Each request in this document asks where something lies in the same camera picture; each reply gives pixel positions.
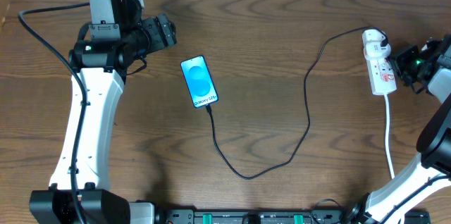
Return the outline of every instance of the black base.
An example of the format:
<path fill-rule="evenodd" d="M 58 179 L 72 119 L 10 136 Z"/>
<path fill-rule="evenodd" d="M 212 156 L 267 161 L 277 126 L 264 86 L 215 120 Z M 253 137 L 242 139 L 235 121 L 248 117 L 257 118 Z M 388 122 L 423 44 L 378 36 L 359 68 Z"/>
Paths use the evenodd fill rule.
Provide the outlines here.
<path fill-rule="evenodd" d="M 130 223 L 130 205 L 125 199 L 105 189 L 81 190 L 81 193 L 88 223 Z M 30 212 L 38 223 L 78 221 L 70 190 L 33 191 Z"/>
<path fill-rule="evenodd" d="M 165 211 L 166 224 L 210 224 L 204 222 L 204 216 L 211 214 L 211 224 L 299 224 L 295 216 L 302 216 L 304 224 L 341 223 L 343 215 L 340 210 L 315 211 L 193 211 L 168 210 Z M 410 211 L 405 216 L 404 224 L 431 224 L 427 211 Z"/>

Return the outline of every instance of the white cable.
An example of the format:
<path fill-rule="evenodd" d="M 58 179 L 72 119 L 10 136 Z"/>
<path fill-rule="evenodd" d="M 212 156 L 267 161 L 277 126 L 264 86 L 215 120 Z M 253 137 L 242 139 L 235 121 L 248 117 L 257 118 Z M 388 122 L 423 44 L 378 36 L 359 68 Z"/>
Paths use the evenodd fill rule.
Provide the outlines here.
<path fill-rule="evenodd" d="M 390 171 L 390 177 L 395 178 L 395 171 L 393 170 L 392 156 L 390 155 L 390 103 L 388 102 L 388 95 L 384 94 L 385 99 L 385 155 L 387 156 L 388 170 Z M 404 216 L 401 217 L 398 224 L 404 224 Z"/>

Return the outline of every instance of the phone screen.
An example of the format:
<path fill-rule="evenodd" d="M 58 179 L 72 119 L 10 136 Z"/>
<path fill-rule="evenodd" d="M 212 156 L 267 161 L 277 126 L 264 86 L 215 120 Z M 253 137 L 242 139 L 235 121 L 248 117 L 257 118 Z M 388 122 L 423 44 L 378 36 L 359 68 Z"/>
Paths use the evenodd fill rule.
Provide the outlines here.
<path fill-rule="evenodd" d="M 200 108 L 218 101 L 218 94 L 203 56 L 183 61 L 180 66 L 194 107 Z"/>

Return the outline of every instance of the charging cable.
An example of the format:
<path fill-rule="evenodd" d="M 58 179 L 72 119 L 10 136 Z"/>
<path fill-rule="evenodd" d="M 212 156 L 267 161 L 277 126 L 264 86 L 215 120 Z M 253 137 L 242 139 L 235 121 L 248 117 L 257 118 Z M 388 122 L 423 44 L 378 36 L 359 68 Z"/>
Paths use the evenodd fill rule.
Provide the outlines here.
<path fill-rule="evenodd" d="M 211 120 L 211 129 L 213 132 L 213 144 L 214 147 L 216 148 L 217 152 L 219 153 L 219 155 L 221 156 L 221 158 L 224 160 L 225 164 L 227 164 L 227 166 L 234 172 L 234 174 L 236 174 L 238 177 L 245 179 L 245 180 L 251 180 L 254 178 L 259 177 L 260 175 L 263 175 L 269 171 L 275 170 L 277 168 L 281 168 L 283 166 L 286 166 L 287 164 L 291 163 L 291 161 L 293 160 L 293 158 L 296 156 L 297 150 L 299 150 L 299 148 L 301 147 L 302 142 L 304 141 L 305 137 L 307 136 L 307 133 L 309 132 L 310 129 L 310 112 L 309 112 L 309 106 L 307 104 L 307 77 L 309 76 L 310 72 L 313 70 L 313 68 L 315 67 L 315 65 L 319 62 L 319 60 L 321 59 L 321 56 L 323 55 L 324 49 L 326 48 L 326 45 L 334 40 L 337 39 L 341 36 L 353 33 L 353 32 L 357 32 L 357 31 L 362 31 L 362 30 L 366 30 L 367 31 L 373 31 L 375 32 L 377 35 L 373 34 L 373 35 L 369 35 L 368 38 L 364 39 L 364 43 L 365 42 L 374 42 L 376 41 L 376 39 L 380 39 L 379 42 L 377 42 L 377 48 L 375 46 L 372 46 L 372 50 L 370 50 L 370 52 L 365 53 L 365 54 L 369 54 L 372 55 L 373 53 L 371 51 L 383 51 L 384 53 L 386 53 L 386 51 L 390 50 L 390 45 L 388 44 L 388 37 L 387 35 L 380 31 L 378 28 L 376 27 L 372 27 L 372 26 L 366 26 L 366 27 L 358 27 L 357 29 L 353 29 L 353 30 L 348 30 L 346 32 L 343 32 L 341 34 L 338 34 L 334 37 L 331 37 L 329 39 L 327 39 L 326 42 L 324 42 L 323 46 L 321 47 L 321 50 L 318 54 L 318 56 L 316 57 L 316 60 L 312 63 L 312 65 L 309 67 L 309 69 L 307 70 L 305 76 L 304 76 L 304 104 L 305 104 L 305 111 L 307 114 L 307 127 L 305 128 L 304 133 L 302 134 L 302 136 L 300 137 L 295 150 L 293 151 L 293 153 L 291 154 L 291 157 L 288 159 L 288 161 L 284 162 L 284 163 L 280 163 L 278 165 L 275 165 L 273 167 L 267 168 L 266 170 L 261 171 L 260 173 L 257 173 L 256 175 L 252 175 L 252 176 L 245 176 L 245 175 L 241 175 L 238 171 L 236 171 L 232 165 L 228 162 L 227 158 L 223 155 L 222 151 L 219 149 L 218 146 L 218 142 L 216 141 L 216 132 L 215 132 L 215 128 L 214 128 L 214 120 L 213 120 L 213 112 L 211 110 L 210 105 L 206 106 L 206 112 L 210 115 L 210 120 Z"/>

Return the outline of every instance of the black power cord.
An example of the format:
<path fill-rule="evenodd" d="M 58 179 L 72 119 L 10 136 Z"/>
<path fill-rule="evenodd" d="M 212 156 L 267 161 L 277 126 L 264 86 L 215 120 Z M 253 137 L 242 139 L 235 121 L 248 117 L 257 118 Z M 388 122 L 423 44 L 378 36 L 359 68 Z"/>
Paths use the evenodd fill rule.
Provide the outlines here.
<path fill-rule="evenodd" d="M 143 65 L 140 66 L 138 69 L 134 70 L 133 73 L 128 73 L 127 75 L 132 75 L 132 74 L 138 73 L 138 72 L 146 69 L 146 67 L 147 67 L 147 60 L 146 60 L 146 58 L 141 57 L 141 58 L 139 58 L 139 60 L 142 61 Z"/>
<path fill-rule="evenodd" d="M 450 179 L 449 175 L 442 175 L 439 177 L 431 178 L 426 182 L 424 185 L 422 185 L 420 188 L 418 188 L 416 191 L 412 192 L 407 198 L 403 199 L 397 206 L 393 207 L 393 209 L 388 212 L 388 214 L 384 217 L 384 219 L 380 222 L 380 224 L 384 224 L 387 222 L 387 220 L 402 206 L 404 206 L 407 202 L 409 202 L 411 199 L 413 199 L 416 195 L 420 194 L 422 191 L 424 191 L 427 187 L 431 186 L 434 182 L 437 182 L 439 180 L 443 179 Z"/>
<path fill-rule="evenodd" d="M 341 37 L 341 36 L 343 36 L 343 35 L 347 35 L 347 34 L 349 34 L 349 33 L 353 33 L 353 32 L 360 31 L 360 30 L 377 30 L 377 31 L 379 31 L 379 32 L 385 37 L 385 39 L 384 39 L 384 40 L 382 41 L 382 43 L 381 43 L 381 46 L 386 46 L 386 45 L 388 44 L 388 37 L 387 37 L 387 35 L 386 35 L 384 32 L 380 31 L 378 28 L 372 27 L 372 26 L 359 27 L 359 28 L 357 28 L 357 29 L 353 29 L 353 30 L 346 31 L 346 32 L 344 32 L 344 33 L 341 33 L 341 34 L 338 34 L 338 35 L 336 35 L 336 36 L 334 36 L 334 37 L 329 38 L 329 39 L 323 44 L 323 47 L 321 48 L 321 50 L 320 50 L 320 52 L 319 52 L 319 54 L 318 54 L 318 57 L 317 57 L 316 60 L 312 63 L 312 65 L 311 65 L 310 68 L 307 70 L 307 73 L 306 73 L 305 76 L 304 76 L 304 102 L 305 102 L 305 111 L 307 112 L 307 121 L 308 121 L 308 123 L 307 123 L 307 128 L 305 129 L 304 134 L 302 135 L 302 137 L 299 139 L 299 142 L 297 143 L 297 146 L 296 146 L 295 150 L 294 150 L 293 153 L 291 154 L 290 159 L 288 159 L 288 161 L 286 161 L 286 162 L 284 162 L 284 163 L 281 163 L 281 164 L 278 164 L 278 165 L 273 166 L 273 167 L 271 167 L 271 168 L 268 168 L 268 169 L 266 169 L 266 170 L 263 170 L 263 171 L 261 171 L 260 173 L 258 173 L 258 174 L 256 174 L 256 175 L 252 175 L 252 176 L 241 175 L 238 171 L 236 171 L 236 170 L 232 167 L 232 165 L 228 162 L 227 158 L 223 155 L 222 151 L 219 149 L 218 142 L 216 141 L 216 133 L 215 133 L 215 130 L 214 130 L 214 120 L 213 120 L 213 114 L 212 114 L 212 111 L 211 111 L 211 107 L 210 107 L 210 105 L 207 105 L 207 106 L 206 106 L 206 112 L 208 112 L 208 114 L 210 115 L 210 120 L 211 120 L 211 129 L 212 129 L 212 131 L 213 131 L 213 143 L 214 143 L 214 147 L 216 148 L 216 150 L 218 151 L 218 153 L 219 153 L 219 155 L 222 157 L 222 159 L 225 161 L 225 164 L 227 164 L 227 166 L 234 172 L 234 174 L 236 174 L 238 177 L 240 177 L 240 178 L 242 178 L 242 179 L 245 179 L 245 180 L 251 180 L 251 179 L 257 178 L 257 177 L 259 177 L 260 175 L 263 175 L 263 174 L 265 174 L 265 173 L 267 173 L 267 172 L 269 172 L 269 171 L 271 171 L 271 170 L 275 170 L 275 169 L 277 169 L 277 168 L 281 168 L 281 167 L 283 167 L 283 166 L 289 164 L 289 163 L 293 160 L 293 158 L 295 157 L 295 155 L 296 155 L 296 153 L 297 153 L 297 150 L 298 150 L 299 147 L 301 146 L 301 143 L 304 141 L 304 138 L 305 138 L 305 136 L 307 136 L 307 133 L 308 133 L 308 131 L 309 131 L 309 129 L 310 129 L 310 113 L 309 113 L 309 106 L 307 105 L 307 76 L 309 76 L 310 72 L 313 70 L 313 68 L 315 67 L 315 65 L 319 62 L 319 59 L 321 58 L 321 55 L 323 55 L 323 51 L 324 51 L 324 49 L 326 48 L 327 43 L 329 43 L 330 41 L 332 41 L 332 40 L 334 40 L 334 39 L 336 39 L 336 38 L 339 38 L 339 37 Z"/>
<path fill-rule="evenodd" d="M 72 159 L 70 160 L 70 188 L 71 188 L 71 194 L 72 194 L 72 200 L 75 207 L 75 212 L 77 213 L 77 217 L 80 220 L 82 224 L 86 223 L 85 215 L 82 212 L 82 206 L 80 202 L 78 201 L 77 196 L 77 152 L 78 152 L 78 145 L 80 143 L 80 134 L 82 132 L 82 126 L 83 126 L 83 119 L 85 118 L 85 111 L 86 111 L 86 105 L 87 105 L 87 94 L 85 86 L 83 85 L 81 79 L 78 77 L 77 73 L 71 68 L 69 62 L 55 49 L 52 45 L 50 45 L 46 40 L 44 40 L 42 37 L 40 37 L 23 19 L 23 16 L 30 13 L 41 13 L 41 12 L 49 12 L 49 11 L 58 11 L 58 10 L 66 10 L 66 9 L 72 9 L 72 8 L 79 8 L 82 6 L 89 6 L 89 3 L 83 3 L 83 4 L 76 4 L 72 6 L 58 6 L 53 8 L 41 8 L 41 9 L 34 9 L 34 10 L 24 10 L 21 11 L 18 15 L 20 23 L 22 23 L 22 26 L 38 41 L 40 41 L 46 48 L 48 48 L 55 56 L 63 62 L 63 64 L 69 69 L 72 76 L 75 78 L 75 80 L 78 83 L 78 86 L 80 87 L 80 90 L 82 92 L 82 102 L 81 102 L 81 112 L 80 112 L 80 118 L 78 119 L 78 125 L 77 125 L 77 132 L 75 133 L 75 140 L 73 142 L 73 150 L 72 150 Z"/>

